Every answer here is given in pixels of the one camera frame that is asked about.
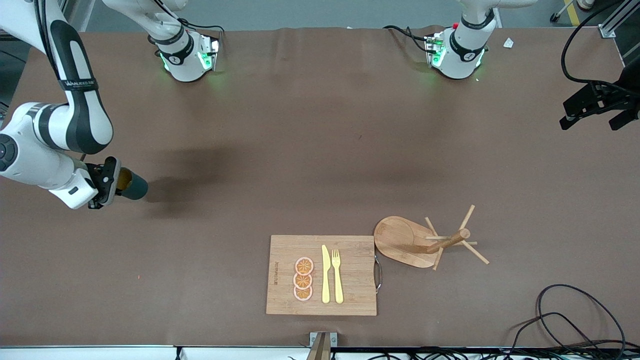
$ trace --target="gray floor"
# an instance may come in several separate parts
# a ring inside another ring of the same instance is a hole
[[[78,0],[86,4],[88,0]],[[597,6],[610,3],[598,0]],[[505,28],[538,28],[571,26],[569,16],[563,14],[552,24],[549,17],[563,7],[562,0],[539,0],[529,8],[501,9],[500,20]],[[199,25],[221,25],[229,31],[271,30],[279,28],[347,27],[382,28],[393,24],[421,28],[431,24],[450,26],[460,19],[461,7],[455,0],[190,0],[178,15]],[[591,23],[602,22],[609,12],[603,13]],[[579,19],[589,14],[577,10]],[[127,17],[109,9],[101,0],[95,6],[88,21],[87,31],[141,31]],[[617,31],[616,41],[621,54],[625,54],[640,41],[640,12]],[[0,50],[25,58],[29,46],[20,42],[0,42]],[[636,50],[629,58],[640,53]],[[15,86],[22,74],[22,64],[0,53],[0,101],[10,103]]]

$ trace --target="wooden base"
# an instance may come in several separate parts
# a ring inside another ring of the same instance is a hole
[[[373,239],[384,256],[417,268],[428,268],[433,266],[438,254],[426,253],[427,247],[437,242],[425,240],[427,236],[435,234],[405,218],[388,217],[378,223]]]

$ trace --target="metal handle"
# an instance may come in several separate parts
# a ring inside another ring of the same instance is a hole
[[[378,285],[376,286],[376,294],[378,293],[378,291],[380,291],[380,286],[382,286],[382,265],[380,265],[380,262],[378,261],[378,256],[377,255],[373,255],[373,260],[376,261],[376,264],[378,265],[378,279],[380,281],[378,281]],[[373,269],[373,281],[376,281],[376,268],[375,268],[375,264],[374,264],[374,269]]]

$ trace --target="brown tablecloth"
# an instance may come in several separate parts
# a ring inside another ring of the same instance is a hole
[[[640,127],[612,132],[607,114],[560,130],[580,88],[560,71],[569,33],[498,29],[462,81],[386,30],[227,33],[219,72],[194,83],[163,70],[146,34],[83,34],[115,127],[88,161],[116,156],[150,190],[72,211],[0,180],[0,342],[297,345],[338,331],[340,345],[501,346],[554,282],[590,291],[638,341]],[[621,70],[595,29],[568,64],[610,81]],[[41,54],[13,103],[26,101],[64,101]],[[390,215],[447,234],[471,204],[490,265],[462,247],[436,272],[382,258],[378,316],[265,314],[270,235],[367,235]],[[544,307],[617,336],[569,291]],[[520,344],[553,345],[539,327]]]

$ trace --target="metal bracket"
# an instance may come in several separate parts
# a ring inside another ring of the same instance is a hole
[[[314,341],[316,340],[316,337],[318,336],[318,334],[322,332],[322,331],[316,331],[316,332],[310,332],[309,333],[309,346],[313,346]],[[338,346],[338,333],[337,332],[328,332],[327,333],[329,335],[329,340],[331,340],[331,346],[332,347],[336,347]]]
[[[600,37],[602,38],[615,38],[616,37],[616,32],[611,30],[610,33],[608,33],[605,29],[604,26],[602,24],[598,24],[598,30],[600,32]]]

